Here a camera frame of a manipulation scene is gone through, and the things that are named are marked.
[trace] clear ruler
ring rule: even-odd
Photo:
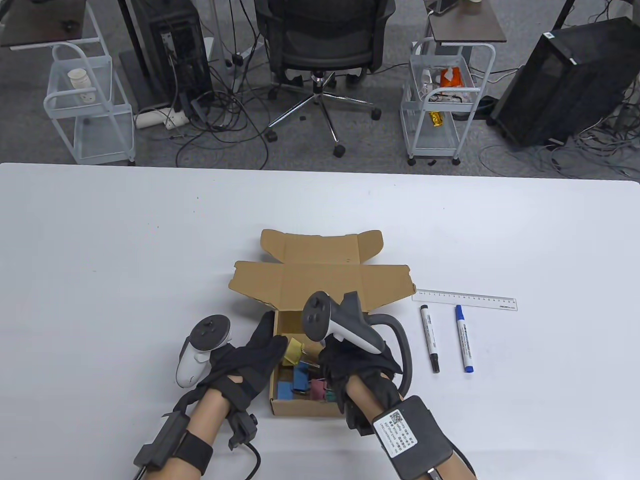
[[[466,305],[468,307],[497,308],[498,310],[518,311],[515,298],[493,297],[489,295],[475,295],[472,293],[441,292],[438,290],[416,290],[413,301],[424,303],[450,303],[451,305]]]

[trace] white table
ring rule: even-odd
[[[226,314],[243,344],[264,310],[227,289],[236,260],[264,258],[261,230],[379,228],[374,262],[408,264],[418,288],[518,300],[518,312],[465,309],[474,374],[452,306],[430,307],[439,375],[420,304],[385,309],[412,341],[412,393],[481,478],[635,479],[639,207],[631,182],[2,164],[1,476],[133,477],[182,393],[192,326]],[[257,480],[396,478],[343,420],[274,418],[264,394],[252,411]],[[253,467],[229,436],[206,478]]]

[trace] open cardboard box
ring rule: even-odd
[[[340,303],[345,293],[358,291],[366,312],[415,293],[408,266],[364,264],[382,250],[382,232],[379,230],[342,237],[263,230],[260,245],[280,263],[236,262],[229,288],[273,307],[276,310],[274,333],[295,337],[311,355],[316,355],[322,347],[304,334],[302,309],[315,292],[327,292]],[[274,415],[340,416],[335,403],[300,397],[293,400],[275,398],[276,386],[283,374],[286,372],[279,365],[269,385]]]

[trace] hand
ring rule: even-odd
[[[390,381],[380,383],[378,379],[384,375],[393,380],[402,369],[394,360],[391,350],[385,346],[385,350],[375,355],[355,346],[348,340],[342,342],[329,335],[325,340],[325,347],[318,356],[318,362],[323,370],[330,388],[336,396],[338,407],[344,413],[345,401],[349,399],[346,394],[346,385],[349,377],[357,375],[366,384],[375,384],[375,393],[390,396],[395,400],[398,397],[397,389]]]
[[[203,398],[209,388],[219,390],[231,403],[232,411],[246,410],[269,384],[273,369],[287,351],[287,338],[273,335],[274,320],[275,312],[266,312],[246,346],[227,344],[211,352],[211,372],[180,399],[174,410],[184,411],[187,405]],[[240,377],[241,381],[229,376]]]

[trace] computer tower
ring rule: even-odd
[[[152,74],[173,100],[178,80],[176,110],[212,88],[202,39],[200,16],[190,0],[131,0],[145,44]]]
[[[640,72],[640,28],[622,17],[554,30],[496,105],[492,120],[517,145],[564,143],[610,115]]]

